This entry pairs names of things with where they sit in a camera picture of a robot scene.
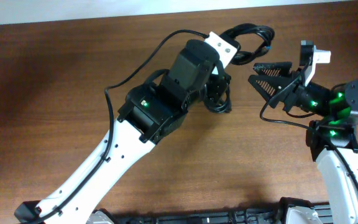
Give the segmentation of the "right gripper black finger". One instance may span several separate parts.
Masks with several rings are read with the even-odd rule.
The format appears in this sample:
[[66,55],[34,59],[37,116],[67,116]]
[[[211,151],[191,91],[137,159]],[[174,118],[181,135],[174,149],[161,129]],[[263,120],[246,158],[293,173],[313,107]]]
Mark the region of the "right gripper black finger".
[[292,78],[268,75],[251,75],[248,82],[254,89],[268,102],[277,96],[270,105],[277,105],[279,101],[283,101],[290,91],[290,87],[285,88],[292,82]]
[[274,62],[255,63],[253,69],[258,75],[288,75],[291,67],[291,62]]

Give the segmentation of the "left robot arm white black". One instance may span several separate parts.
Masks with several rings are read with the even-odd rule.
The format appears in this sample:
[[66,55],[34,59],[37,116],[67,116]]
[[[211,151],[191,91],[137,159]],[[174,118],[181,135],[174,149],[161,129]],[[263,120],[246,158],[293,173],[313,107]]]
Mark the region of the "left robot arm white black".
[[54,193],[21,203],[21,223],[85,223],[122,175],[158,142],[178,129],[191,105],[217,103],[230,78],[225,67],[237,44],[211,34],[189,40],[169,69],[153,72],[133,88],[96,149]]

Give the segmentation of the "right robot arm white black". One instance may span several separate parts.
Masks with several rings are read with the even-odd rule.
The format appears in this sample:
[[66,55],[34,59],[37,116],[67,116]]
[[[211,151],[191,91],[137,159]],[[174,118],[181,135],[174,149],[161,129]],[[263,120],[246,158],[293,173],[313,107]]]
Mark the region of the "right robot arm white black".
[[266,103],[260,118],[269,123],[298,126],[293,121],[265,117],[267,107],[283,103],[289,113],[297,107],[305,116],[318,115],[306,129],[306,145],[324,179],[335,223],[358,223],[358,79],[332,88],[312,82],[315,65],[291,70],[290,62],[257,63],[249,83]]

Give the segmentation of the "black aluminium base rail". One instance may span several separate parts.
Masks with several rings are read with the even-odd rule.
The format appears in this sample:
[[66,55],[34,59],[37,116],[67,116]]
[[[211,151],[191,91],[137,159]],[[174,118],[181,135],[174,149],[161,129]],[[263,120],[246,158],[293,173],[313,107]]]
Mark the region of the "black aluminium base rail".
[[248,224],[248,223],[330,223],[331,207],[327,202],[312,203],[298,198],[282,197],[279,202],[260,203],[252,207],[222,208],[173,213],[113,214],[103,208],[95,210],[89,223],[122,224]]

